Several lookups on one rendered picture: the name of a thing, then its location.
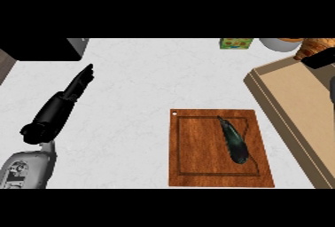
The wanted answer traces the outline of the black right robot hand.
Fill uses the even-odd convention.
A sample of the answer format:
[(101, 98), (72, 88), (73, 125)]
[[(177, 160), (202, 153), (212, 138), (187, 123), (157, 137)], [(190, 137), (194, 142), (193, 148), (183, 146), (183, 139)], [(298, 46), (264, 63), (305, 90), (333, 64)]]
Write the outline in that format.
[(312, 56), (302, 58), (301, 62), (312, 69), (318, 69), (335, 63), (335, 47), (330, 47)]

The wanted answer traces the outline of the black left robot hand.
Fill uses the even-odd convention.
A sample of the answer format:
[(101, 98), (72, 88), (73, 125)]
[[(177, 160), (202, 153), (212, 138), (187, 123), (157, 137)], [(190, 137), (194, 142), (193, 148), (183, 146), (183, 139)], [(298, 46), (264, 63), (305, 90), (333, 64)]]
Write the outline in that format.
[(48, 143), (59, 135), (88, 83), (93, 81), (93, 65), (88, 64), (76, 74), (66, 89), (57, 91), (42, 105), (32, 122), (23, 126), (19, 134), (23, 142), (35, 145)]

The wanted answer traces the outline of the golden brown croissant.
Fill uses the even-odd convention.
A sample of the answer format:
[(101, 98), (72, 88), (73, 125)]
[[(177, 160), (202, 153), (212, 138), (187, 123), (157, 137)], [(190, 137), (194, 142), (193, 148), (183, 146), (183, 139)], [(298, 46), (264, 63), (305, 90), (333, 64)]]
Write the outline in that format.
[(330, 47), (335, 47), (335, 38), (305, 38), (293, 59), (301, 60)]

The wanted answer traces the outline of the tan cardboard box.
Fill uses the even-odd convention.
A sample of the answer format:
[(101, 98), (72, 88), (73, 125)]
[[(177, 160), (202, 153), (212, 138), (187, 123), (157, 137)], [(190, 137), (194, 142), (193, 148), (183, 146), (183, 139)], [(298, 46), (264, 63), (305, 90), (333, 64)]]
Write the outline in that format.
[(335, 66), (287, 57), (255, 67), (243, 82), (314, 187), (335, 189)]

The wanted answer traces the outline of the brown wooden cutting board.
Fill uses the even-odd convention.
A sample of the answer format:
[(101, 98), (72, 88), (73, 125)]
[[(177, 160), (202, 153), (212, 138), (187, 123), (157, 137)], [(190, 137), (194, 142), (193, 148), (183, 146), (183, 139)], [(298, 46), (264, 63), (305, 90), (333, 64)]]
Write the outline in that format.
[[(247, 161), (233, 162), (219, 121), (233, 124), (247, 146)], [(271, 170), (250, 109), (169, 111), (168, 184), (171, 186), (273, 187)]]

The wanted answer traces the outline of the white bowl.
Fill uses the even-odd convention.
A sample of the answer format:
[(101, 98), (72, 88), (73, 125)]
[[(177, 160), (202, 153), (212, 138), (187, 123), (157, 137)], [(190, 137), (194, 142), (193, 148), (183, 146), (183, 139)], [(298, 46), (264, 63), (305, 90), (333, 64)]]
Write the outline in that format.
[(259, 42), (270, 50), (278, 51), (278, 52), (292, 51), (301, 44), (301, 42), (296, 42), (296, 43), (284, 42), (284, 41), (278, 40), (277, 38), (261, 38)]

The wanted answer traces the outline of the green printed carton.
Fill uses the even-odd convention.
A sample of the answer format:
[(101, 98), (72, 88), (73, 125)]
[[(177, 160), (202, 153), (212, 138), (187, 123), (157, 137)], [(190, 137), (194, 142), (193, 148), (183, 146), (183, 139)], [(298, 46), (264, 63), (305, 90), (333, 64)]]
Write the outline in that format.
[(240, 49), (246, 50), (252, 43), (252, 38), (221, 38), (219, 48), (221, 49)]

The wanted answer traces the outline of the black appliance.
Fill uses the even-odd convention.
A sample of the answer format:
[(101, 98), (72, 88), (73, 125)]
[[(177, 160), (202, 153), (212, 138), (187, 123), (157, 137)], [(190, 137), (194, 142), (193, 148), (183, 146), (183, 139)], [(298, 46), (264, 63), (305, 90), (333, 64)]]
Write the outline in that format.
[(19, 61), (78, 61), (87, 38), (0, 38), (0, 49)]

